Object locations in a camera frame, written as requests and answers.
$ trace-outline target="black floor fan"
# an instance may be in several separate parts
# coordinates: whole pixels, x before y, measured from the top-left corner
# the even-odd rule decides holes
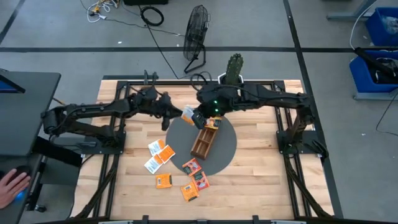
[[[189,17],[184,40],[184,57],[190,61],[184,69],[185,73],[200,68],[206,63],[206,48],[203,42],[205,41],[208,22],[207,9],[202,5],[194,7]],[[198,60],[201,50],[203,50],[203,63],[196,67],[189,68],[195,60]]]

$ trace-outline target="human hand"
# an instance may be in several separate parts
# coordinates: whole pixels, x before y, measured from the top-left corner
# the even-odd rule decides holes
[[[7,207],[29,185],[30,177],[26,173],[19,174],[7,184],[16,172],[16,169],[12,169],[0,180],[0,209]]]

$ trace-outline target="wooden tabletop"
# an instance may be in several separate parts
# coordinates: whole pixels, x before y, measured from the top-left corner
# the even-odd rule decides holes
[[[103,80],[97,102],[112,101],[117,82]],[[303,92],[300,80],[285,80],[285,85],[287,92]],[[198,105],[191,86],[158,83],[156,89],[169,92],[178,108]],[[258,215],[263,220],[292,219],[284,160],[275,136],[278,127],[274,108],[264,106],[259,110],[229,113],[226,117],[236,132],[235,156],[221,172],[208,176],[210,187],[200,191],[200,196],[191,202],[184,201],[180,190],[191,179],[172,162],[156,172],[172,174],[173,187],[169,189],[156,189],[155,175],[144,167],[151,157],[147,145],[157,139],[165,140],[167,132],[160,128],[162,120],[144,114],[127,119],[126,148],[119,161],[111,218],[140,220],[149,215],[151,220],[251,220]],[[93,124],[109,124],[109,118],[95,118]],[[302,154],[300,158],[307,189],[326,212],[333,214],[321,161],[314,154]],[[72,216],[81,211],[97,189],[102,160],[101,155],[93,156],[81,168]],[[300,214],[304,215],[298,188],[296,192]]]

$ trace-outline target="wooden caddy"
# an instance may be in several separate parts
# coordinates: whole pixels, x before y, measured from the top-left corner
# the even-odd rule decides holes
[[[205,160],[216,133],[217,129],[213,128],[204,128],[200,130],[197,139],[193,143],[191,155]]]

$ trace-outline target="green cactus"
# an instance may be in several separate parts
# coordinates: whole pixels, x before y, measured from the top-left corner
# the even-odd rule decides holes
[[[226,78],[225,83],[227,85],[239,84],[239,74],[241,73],[243,66],[243,58],[241,54],[234,54],[228,61],[226,67]]]

